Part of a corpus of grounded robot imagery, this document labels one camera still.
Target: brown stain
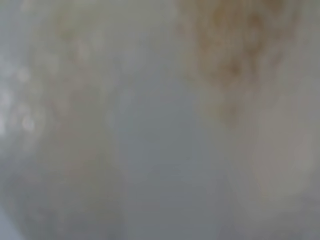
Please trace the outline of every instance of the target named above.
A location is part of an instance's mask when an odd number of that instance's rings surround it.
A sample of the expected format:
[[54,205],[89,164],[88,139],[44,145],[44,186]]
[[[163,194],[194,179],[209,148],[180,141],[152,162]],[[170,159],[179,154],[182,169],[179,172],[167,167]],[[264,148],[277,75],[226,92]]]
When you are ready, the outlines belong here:
[[195,44],[192,51],[196,76],[221,88],[227,96],[226,106],[240,108],[245,92],[258,92],[265,81],[273,81],[261,77],[261,61],[268,51],[277,48],[266,66],[269,71],[277,70],[284,58],[280,45],[294,39],[302,2],[180,0],[182,15],[188,19],[185,27],[189,32],[185,36]]

